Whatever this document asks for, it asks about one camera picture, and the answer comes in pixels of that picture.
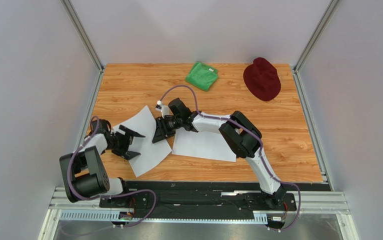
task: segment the folded green towel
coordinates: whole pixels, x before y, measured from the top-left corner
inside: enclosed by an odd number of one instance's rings
[[[217,73],[217,69],[197,61],[185,77],[185,80],[204,91],[208,91],[212,83],[217,80]]]

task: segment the wood grain surface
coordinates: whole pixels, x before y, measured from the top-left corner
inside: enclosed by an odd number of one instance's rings
[[[254,97],[243,81],[248,64],[211,64],[219,78],[208,92],[184,79],[193,64],[108,64],[98,92],[93,115],[109,120],[115,126],[137,114],[148,105],[154,117],[160,116],[154,106],[170,87],[186,84],[197,95],[199,109],[207,114],[227,115],[241,111],[262,133],[267,158],[283,181],[321,182],[319,165],[313,150],[303,110],[288,64],[275,64],[281,76],[280,94],[269,102]],[[167,105],[180,98],[195,110],[193,95],[176,88],[164,99]],[[168,140],[172,147],[174,138]],[[107,151],[101,156],[108,175],[127,180],[152,181],[222,181],[256,182],[248,163],[209,160],[169,154],[157,167],[136,178],[128,161]]]

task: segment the white backdrop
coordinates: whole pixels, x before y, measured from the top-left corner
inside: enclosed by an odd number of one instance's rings
[[[97,76],[59,0],[0,0],[0,240],[38,238]]]
[[[294,65],[330,0],[72,0],[101,61]]]
[[[330,180],[383,239],[383,1],[343,0],[301,71]]]

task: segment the maroon hat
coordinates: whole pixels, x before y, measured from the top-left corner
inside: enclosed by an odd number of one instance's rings
[[[281,89],[277,69],[262,57],[255,58],[253,64],[246,67],[243,80],[249,91],[263,101],[274,99]]]

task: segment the paper sheet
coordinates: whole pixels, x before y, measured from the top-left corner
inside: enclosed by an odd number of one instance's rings
[[[175,133],[172,154],[203,159],[236,162],[236,154],[221,134],[192,132],[180,128]]]
[[[129,164],[136,177],[143,175],[156,167],[171,152],[171,147],[166,140],[152,143],[153,135],[156,131],[156,122],[148,106],[145,106],[139,113],[130,119],[116,125],[113,129],[118,132],[119,125],[145,136],[134,137],[129,151],[140,153],[141,155],[129,160]]]

